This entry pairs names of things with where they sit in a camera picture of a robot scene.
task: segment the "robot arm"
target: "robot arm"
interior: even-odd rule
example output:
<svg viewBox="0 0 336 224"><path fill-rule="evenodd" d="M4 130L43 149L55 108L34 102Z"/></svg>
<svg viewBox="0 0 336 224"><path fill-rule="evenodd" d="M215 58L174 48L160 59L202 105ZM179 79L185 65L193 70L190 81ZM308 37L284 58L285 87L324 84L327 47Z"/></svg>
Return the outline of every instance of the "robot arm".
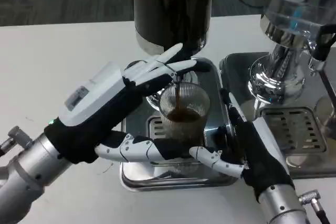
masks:
<svg viewBox="0 0 336 224"><path fill-rule="evenodd" d="M0 145L5 155L19 143L24 150L0 167L0 223L14 224L29 212L33 201L72 164L92 163L99 156L119 161L170 159L180 153L172 145L112 131L142 98L164 88L178 74L207 71L196 60L177 62L182 44L162 55L139 61L122 72L107 64L65 102L63 113L32 141L22 132Z"/></svg>

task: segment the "ribbed glass cup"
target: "ribbed glass cup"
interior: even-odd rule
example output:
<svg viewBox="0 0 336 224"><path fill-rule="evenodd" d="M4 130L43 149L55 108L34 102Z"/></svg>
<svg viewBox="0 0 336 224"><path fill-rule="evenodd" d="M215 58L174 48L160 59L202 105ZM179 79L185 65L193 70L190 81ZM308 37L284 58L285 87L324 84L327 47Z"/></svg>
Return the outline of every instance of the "ribbed glass cup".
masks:
<svg viewBox="0 0 336 224"><path fill-rule="evenodd" d="M192 122L174 122L169 114L177 107L176 91L180 86L178 107L180 110L191 110L199 115ZM161 120L165 129L166 138L180 140L187 145L204 145L204 127L210 110L210 98L200 86L181 82L166 88L159 100Z"/></svg>

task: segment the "brown liquid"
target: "brown liquid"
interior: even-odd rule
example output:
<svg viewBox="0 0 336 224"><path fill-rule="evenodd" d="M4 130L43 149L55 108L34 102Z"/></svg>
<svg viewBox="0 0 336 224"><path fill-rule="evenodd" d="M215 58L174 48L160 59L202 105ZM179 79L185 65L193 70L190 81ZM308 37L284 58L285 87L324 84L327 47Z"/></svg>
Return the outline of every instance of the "brown liquid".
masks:
<svg viewBox="0 0 336 224"><path fill-rule="evenodd" d="M190 109L176 108L167 115L167 118L176 123L192 123L201 118L201 116Z"/></svg>
<svg viewBox="0 0 336 224"><path fill-rule="evenodd" d="M197 48L209 29L212 0L134 0L138 33L165 50L182 42Z"/></svg>

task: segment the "white table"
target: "white table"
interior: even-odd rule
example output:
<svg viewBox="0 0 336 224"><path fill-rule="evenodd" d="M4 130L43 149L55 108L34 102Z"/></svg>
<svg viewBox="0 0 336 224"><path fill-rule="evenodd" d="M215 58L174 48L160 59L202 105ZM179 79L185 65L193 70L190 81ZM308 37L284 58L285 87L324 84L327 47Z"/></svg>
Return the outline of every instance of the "white table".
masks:
<svg viewBox="0 0 336 224"><path fill-rule="evenodd" d="M218 66L231 53L272 47L259 28L259 15L221 17L212 19L200 56ZM3 140L14 125L37 137L67 96L106 62L125 67L146 57L133 22L2 27L0 55ZM7 164L15 152L2 157L0 164ZM243 181L222 188L132 193L120 184L119 164L103 173L109 166L109 161L98 159L71 167L46 188L21 223L265 223L253 190ZM318 189L330 221L336 222L336 178L295 184L298 193ZM319 223L310 207L308 216Z"/></svg>

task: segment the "drip tray grate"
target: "drip tray grate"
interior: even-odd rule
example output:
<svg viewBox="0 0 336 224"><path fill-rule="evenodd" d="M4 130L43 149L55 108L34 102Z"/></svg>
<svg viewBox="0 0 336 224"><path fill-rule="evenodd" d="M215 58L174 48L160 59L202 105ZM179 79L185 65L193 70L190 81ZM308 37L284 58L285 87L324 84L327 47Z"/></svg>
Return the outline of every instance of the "drip tray grate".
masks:
<svg viewBox="0 0 336 224"><path fill-rule="evenodd" d="M327 150L325 139L309 108L263 108L260 114L287 156L319 154Z"/></svg>
<svg viewBox="0 0 336 224"><path fill-rule="evenodd" d="M159 116L152 116L148 119L148 129L148 137L152 139L165 138L165 129ZM200 162L190 157L175 158L169 161L151 162L151 164L153 166L174 166L175 169L178 170L178 167L191 167L193 165L200 165Z"/></svg>

